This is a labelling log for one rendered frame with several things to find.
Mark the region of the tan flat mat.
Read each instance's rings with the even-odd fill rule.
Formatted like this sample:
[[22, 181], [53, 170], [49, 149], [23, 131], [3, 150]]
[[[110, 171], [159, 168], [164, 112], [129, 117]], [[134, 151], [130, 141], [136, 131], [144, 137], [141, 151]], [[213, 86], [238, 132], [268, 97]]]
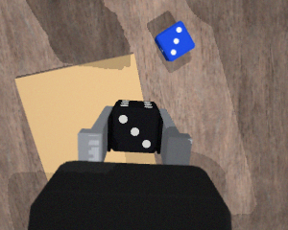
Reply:
[[[106, 105], [143, 101], [134, 54], [15, 79], [47, 180], [78, 160], [78, 132]], [[155, 164], [153, 153], [107, 152], [105, 162]]]

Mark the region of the black die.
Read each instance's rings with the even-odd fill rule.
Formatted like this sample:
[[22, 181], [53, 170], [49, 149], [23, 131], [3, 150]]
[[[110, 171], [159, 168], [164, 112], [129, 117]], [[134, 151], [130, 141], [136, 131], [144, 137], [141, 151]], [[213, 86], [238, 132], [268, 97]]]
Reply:
[[156, 152], [159, 114], [155, 102], [118, 100], [112, 109], [111, 149]]

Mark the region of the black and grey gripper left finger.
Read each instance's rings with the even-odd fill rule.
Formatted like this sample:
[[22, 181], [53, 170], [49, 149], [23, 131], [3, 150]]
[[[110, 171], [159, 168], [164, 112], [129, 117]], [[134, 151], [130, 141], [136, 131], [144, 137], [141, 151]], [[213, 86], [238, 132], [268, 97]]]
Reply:
[[112, 147], [112, 109], [106, 105], [92, 128], [78, 133], [78, 160], [105, 162]]

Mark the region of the blue die with white pips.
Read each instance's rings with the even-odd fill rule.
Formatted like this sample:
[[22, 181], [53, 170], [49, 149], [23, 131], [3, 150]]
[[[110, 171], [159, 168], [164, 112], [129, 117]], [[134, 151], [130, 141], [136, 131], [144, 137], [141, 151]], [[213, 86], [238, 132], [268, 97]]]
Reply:
[[195, 48], [195, 43], [182, 21], [158, 34], [155, 42], [166, 61], [173, 61]]

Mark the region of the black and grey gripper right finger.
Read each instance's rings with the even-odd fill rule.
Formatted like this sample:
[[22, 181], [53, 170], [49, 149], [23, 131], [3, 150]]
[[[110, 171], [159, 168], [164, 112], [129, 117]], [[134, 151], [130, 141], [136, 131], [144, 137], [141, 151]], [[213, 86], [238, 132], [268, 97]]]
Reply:
[[179, 133], [168, 111], [159, 109], [156, 152], [163, 165], [189, 165], [192, 138], [188, 133]]

